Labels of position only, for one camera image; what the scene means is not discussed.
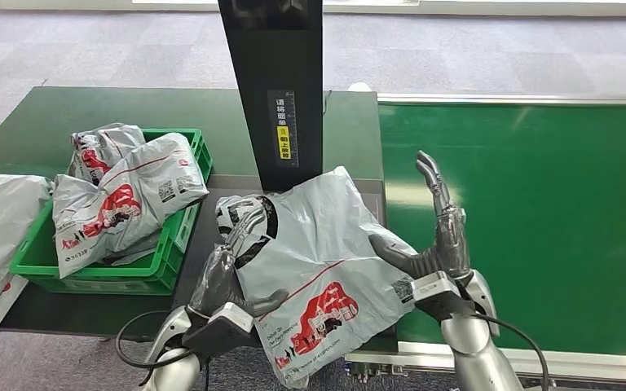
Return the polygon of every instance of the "robotic hand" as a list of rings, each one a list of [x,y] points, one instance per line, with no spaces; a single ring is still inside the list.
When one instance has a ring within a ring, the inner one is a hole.
[[[520,391],[522,385],[512,366],[491,339],[499,335],[496,309],[485,278],[470,267],[464,209],[450,200],[433,158],[419,151],[417,169],[433,194],[437,218],[433,246],[409,255],[381,236],[371,235],[373,250],[415,279],[412,289],[417,308],[440,323],[455,358],[460,390]]]
[[[120,341],[126,328],[119,332],[117,353],[121,360],[151,370],[147,381],[141,384],[143,391],[188,391],[201,367],[206,367],[212,357],[252,345],[253,318],[276,310],[287,298],[288,293],[280,289],[267,298],[244,300],[236,280],[236,254],[248,233],[264,217],[262,209],[253,211],[236,225],[225,244],[215,246],[190,302],[170,313],[144,362],[134,362],[122,353]]]

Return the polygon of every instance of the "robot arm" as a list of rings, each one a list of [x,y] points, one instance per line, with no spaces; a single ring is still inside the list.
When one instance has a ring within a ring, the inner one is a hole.
[[[379,235],[369,240],[379,257],[404,271],[412,282],[417,308],[440,323],[443,338],[455,358],[455,374],[462,391],[520,391],[522,385],[503,353],[493,344],[497,324],[480,317],[496,317],[485,278],[471,269],[465,239],[465,212],[454,205],[435,160],[418,152],[417,169],[433,194],[435,242],[423,253],[400,252]]]

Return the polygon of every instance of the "workstation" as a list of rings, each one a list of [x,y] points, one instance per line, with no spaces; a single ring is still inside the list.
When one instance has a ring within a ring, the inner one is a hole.
[[[309,18],[306,25],[319,25],[320,15]],[[292,81],[267,75],[259,70],[268,68],[267,56],[254,63],[227,19],[225,26],[240,93],[42,87],[0,126],[3,174],[60,174],[70,159],[68,134],[115,121],[200,129],[214,158],[210,195],[171,296],[51,293],[31,283],[3,331],[115,336],[134,316],[186,305],[219,241],[218,198],[288,190],[340,165],[380,223],[416,250],[428,248],[434,201],[414,168],[424,150],[440,163],[452,200],[469,212],[472,266],[486,277],[498,318],[536,341],[552,379],[626,383],[626,99],[321,91],[321,60],[302,57],[305,71],[292,72]],[[305,45],[321,45],[313,37],[320,29],[306,32]],[[270,91],[296,96],[298,128],[289,136],[299,137],[299,162],[308,169],[276,165],[282,151],[266,103],[280,97]],[[164,319],[155,320],[128,337],[152,340]],[[494,341],[518,375],[540,377],[526,343],[500,334]],[[420,310],[345,360],[361,380],[454,368],[438,324]]]

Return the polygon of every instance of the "qr code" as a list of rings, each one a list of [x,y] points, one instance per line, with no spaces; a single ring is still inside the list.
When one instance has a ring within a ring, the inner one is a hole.
[[[166,202],[171,200],[176,196],[174,192],[174,187],[171,184],[171,181],[166,181],[163,185],[160,186],[160,199],[162,202]]]
[[[192,176],[183,175],[176,178],[176,187],[179,188],[179,194],[183,194],[186,191],[197,188],[198,184],[193,180]]]
[[[397,297],[402,301],[402,304],[414,300],[412,281],[410,279],[398,279],[392,283],[392,288],[395,290]]]

